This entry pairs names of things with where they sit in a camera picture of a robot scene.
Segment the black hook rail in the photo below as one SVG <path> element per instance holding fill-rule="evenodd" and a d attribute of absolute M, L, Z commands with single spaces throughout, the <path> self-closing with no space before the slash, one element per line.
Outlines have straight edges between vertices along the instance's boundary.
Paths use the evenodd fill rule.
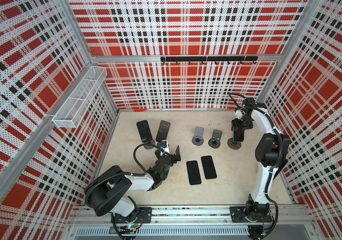
<path fill-rule="evenodd" d="M 232 56 L 232 57 L 214 57 L 214 56 L 204 56 L 204 57 L 160 57 L 162 63 L 181 63 L 181 62 L 256 62 L 258 56 Z"/>

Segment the grey phone stand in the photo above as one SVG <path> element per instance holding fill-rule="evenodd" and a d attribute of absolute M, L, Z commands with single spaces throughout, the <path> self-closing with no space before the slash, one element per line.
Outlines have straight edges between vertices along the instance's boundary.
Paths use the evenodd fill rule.
<path fill-rule="evenodd" d="M 221 145 L 221 138 L 223 132 L 220 130 L 213 130 L 212 137 L 210 138 L 208 144 L 211 148 L 217 149 Z"/>
<path fill-rule="evenodd" d="M 204 144 L 204 128 L 201 127 L 196 127 L 195 128 L 195 132 L 194 132 L 194 136 L 192 138 L 192 143 L 195 146 L 201 146 Z"/>

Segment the far right grey stand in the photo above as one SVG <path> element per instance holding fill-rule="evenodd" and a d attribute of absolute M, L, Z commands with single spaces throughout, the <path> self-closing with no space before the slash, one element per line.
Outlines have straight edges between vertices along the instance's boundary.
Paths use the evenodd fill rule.
<path fill-rule="evenodd" d="M 234 142 L 233 139 L 228 139 L 227 144 L 233 150 L 239 150 L 242 146 L 241 142 Z"/>

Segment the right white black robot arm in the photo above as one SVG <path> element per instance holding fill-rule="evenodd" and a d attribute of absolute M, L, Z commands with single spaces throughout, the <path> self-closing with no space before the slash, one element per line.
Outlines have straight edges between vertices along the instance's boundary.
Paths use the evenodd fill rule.
<path fill-rule="evenodd" d="M 257 103 L 253 98 L 239 94 L 229 94 L 235 103 L 235 118 L 231 122 L 232 138 L 228 146 L 238 150 L 245 138 L 245 131 L 251 130 L 254 124 L 261 132 L 261 139 L 255 149 L 258 162 L 256 185 L 249 195 L 244 208 L 244 217 L 249 222 L 271 219 L 270 204 L 277 205 L 269 196 L 272 183 L 277 174 L 286 165 L 286 155 L 291 143 L 290 137 L 283 134 L 273 123 L 264 103 Z"/>

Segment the black phone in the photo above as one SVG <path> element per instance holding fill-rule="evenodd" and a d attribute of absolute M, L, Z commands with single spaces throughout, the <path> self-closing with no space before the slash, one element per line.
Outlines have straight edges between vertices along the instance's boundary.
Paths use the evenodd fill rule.
<path fill-rule="evenodd" d="M 188 161 L 187 171 L 190 185 L 200 185 L 202 183 L 197 161 Z"/>
<path fill-rule="evenodd" d="M 142 120 L 136 123 L 142 143 L 147 143 L 153 140 L 149 123 L 147 120 Z"/>
<path fill-rule="evenodd" d="M 235 129 L 233 131 L 233 143 L 244 141 L 244 129 Z"/>
<path fill-rule="evenodd" d="M 156 136 L 157 142 L 161 142 L 167 139 L 170 126 L 171 126 L 171 123 L 164 121 L 164 120 L 160 121 L 159 129 L 158 129 L 157 136 Z"/>
<path fill-rule="evenodd" d="M 203 156 L 201 157 L 201 161 L 202 161 L 206 180 L 216 179 L 217 173 L 216 173 L 213 158 L 211 156 Z"/>

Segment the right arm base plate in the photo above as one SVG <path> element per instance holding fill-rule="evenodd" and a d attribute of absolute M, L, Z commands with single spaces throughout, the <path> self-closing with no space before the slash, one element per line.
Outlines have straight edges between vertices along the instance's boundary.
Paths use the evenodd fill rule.
<path fill-rule="evenodd" d="M 272 217 L 270 213 L 257 213 L 246 211 L 245 206 L 230 207 L 230 217 L 233 223 L 272 223 Z"/>

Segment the red marker pen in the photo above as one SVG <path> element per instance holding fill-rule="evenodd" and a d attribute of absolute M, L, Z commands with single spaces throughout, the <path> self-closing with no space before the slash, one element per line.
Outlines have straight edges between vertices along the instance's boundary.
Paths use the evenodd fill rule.
<path fill-rule="evenodd" d="M 133 112 L 135 112 L 135 113 L 143 113 L 146 111 L 147 111 L 147 109 L 135 109 L 135 110 L 133 110 Z"/>

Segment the far left grey stand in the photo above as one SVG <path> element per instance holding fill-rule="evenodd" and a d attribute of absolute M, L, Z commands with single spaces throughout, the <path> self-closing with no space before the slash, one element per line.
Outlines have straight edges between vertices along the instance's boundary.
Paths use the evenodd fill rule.
<path fill-rule="evenodd" d="M 156 145 L 155 140 L 150 140 L 150 141 L 144 143 L 144 148 L 146 150 L 150 150 L 150 149 L 153 149 L 155 145 Z"/>

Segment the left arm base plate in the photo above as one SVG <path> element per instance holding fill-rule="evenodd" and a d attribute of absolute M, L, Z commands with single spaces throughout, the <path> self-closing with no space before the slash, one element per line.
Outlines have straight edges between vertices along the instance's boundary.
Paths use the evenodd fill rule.
<path fill-rule="evenodd" d="M 151 207 L 138 207 L 127 217 L 123 217 L 120 214 L 113 214 L 113 220 L 116 224 L 148 224 L 152 219 L 152 210 Z"/>

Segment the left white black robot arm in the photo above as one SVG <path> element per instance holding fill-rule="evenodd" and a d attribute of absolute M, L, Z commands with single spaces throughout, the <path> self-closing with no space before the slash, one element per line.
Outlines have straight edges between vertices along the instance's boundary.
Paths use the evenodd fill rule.
<path fill-rule="evenodd" d="M 145 169 L 136 156 L 139 148 L 147 146 L 156 149 L 157 157 L 155 165 L 149 169 Z M 181 161 L 180 147 L 171 154 L 167 140 L 161 141 L 159 146 L 150 142 L 143 143 L 134 149 L 133 158 L 143 173 L 126 172 L 115 165 L 84 189 L 85 205 L 92 208 L 96 216 L 101 217 L 108 213 L 126 218 L 137 216 L 139 207 L 127 192 L 157 189 L 167 179 L 170 168 Z"/>

